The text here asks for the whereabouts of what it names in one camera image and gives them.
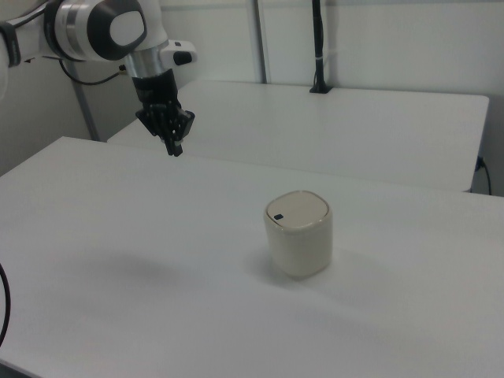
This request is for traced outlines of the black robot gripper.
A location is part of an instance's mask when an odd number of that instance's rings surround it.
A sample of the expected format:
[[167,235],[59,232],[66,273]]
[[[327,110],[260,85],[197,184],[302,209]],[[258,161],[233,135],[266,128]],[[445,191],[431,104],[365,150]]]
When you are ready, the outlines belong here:
[[189,134],[195,115],[182,109],[173,69],[157,76],[133,78],[132,82],[143,106],[136,116],[152,135],[163,138],[169,156],[180,156],[183,138]]

